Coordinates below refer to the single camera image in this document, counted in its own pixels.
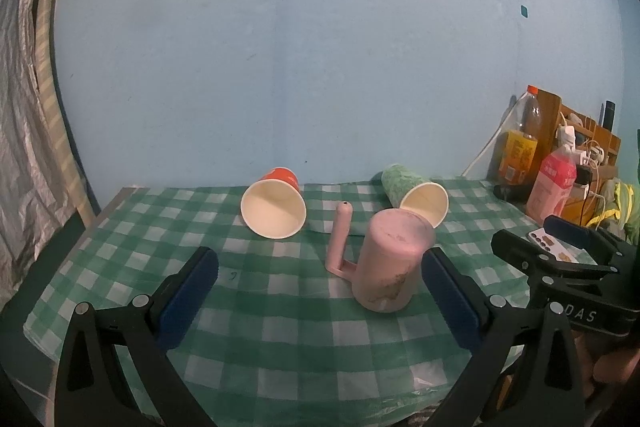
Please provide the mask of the operator right hand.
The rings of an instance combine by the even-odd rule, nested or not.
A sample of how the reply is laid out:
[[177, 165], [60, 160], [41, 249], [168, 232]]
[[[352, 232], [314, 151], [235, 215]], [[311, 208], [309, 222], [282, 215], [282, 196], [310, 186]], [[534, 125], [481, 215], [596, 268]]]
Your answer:
[[582, 395], [588, 399], [595, 384], [626, 385], [639, 363], [639, 348], [608, 349], [606, 342], [587, 332], [573, 331], [582, 373]]

